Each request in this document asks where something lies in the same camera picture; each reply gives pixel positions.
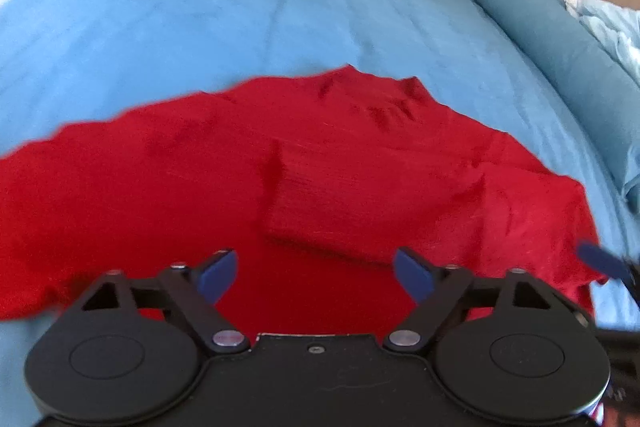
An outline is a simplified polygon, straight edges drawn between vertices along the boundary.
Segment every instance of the teal pillow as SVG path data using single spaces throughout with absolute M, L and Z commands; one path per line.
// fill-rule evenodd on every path
M 640 88 L 564 0 L 475 0 L 533 60 L 591 137 L 632 211 L 640 206 Z

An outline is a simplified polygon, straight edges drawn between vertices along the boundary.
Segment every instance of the blue bed sheet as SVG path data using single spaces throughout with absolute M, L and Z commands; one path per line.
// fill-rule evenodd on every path
M 439 102 L 510 133 L 551 170 L 582 182 L 605 247 L 638 253 L 640 227 L 593 145 L 472 0 L 12 0 L 0 9 L 0 154 L 66 122 L 344 64 L 417 76 Z M 640 324 L 619 286 L 594 287 L 593 296 L 602 324 Z M 15 355 L 48 318 L 39 320 L 0 325 L 3 389 L 16 385 Z M 24 388 L 0 393 L 0 425 L 36 418 L 25 396 Z

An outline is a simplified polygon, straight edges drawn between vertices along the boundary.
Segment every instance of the black circular cover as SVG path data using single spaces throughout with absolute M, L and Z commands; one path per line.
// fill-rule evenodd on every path
M 436 347 L 435 367 L 468 406 L 504 421 L 541 423 L 583 413 L 609 382 L 609 359 L 577 321 L 517 309 L 469 321 Z
M 104 310 L 58 330 L 54 325 L 30 352 L 24 373 L 43 411 L 78 423 L 119 423 L 159 412 L 197 369 L 187 334 Z

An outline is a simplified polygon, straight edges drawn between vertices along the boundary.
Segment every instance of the bed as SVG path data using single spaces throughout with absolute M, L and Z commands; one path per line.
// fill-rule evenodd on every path
M 474 0 L 11 0 L 0 9 L 0 154 L 65 123 L 352 64 L 417 76 L 438 102 L 511 134 L 583 184 L 604 247 L 638 254 L 638 216 L 592 137 L 488 11 Z M 592 297 L 601 325 L 640 325 L 619 284 L 594 284 Z M 2 425 L 37 420 L 19 375 L 51 321 L 0 325 Z

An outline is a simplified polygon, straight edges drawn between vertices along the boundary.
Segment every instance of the red garment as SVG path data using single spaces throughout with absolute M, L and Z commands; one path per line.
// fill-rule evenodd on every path
M 219 309 L 248 334 L 382 334 L 412 307 L 396 247 L 590 306 L 582 186 L 416 78 L 351 67 L 66 126 L 0 161 L 0 318 L 68 303 L 108 269 L 239 254 Z

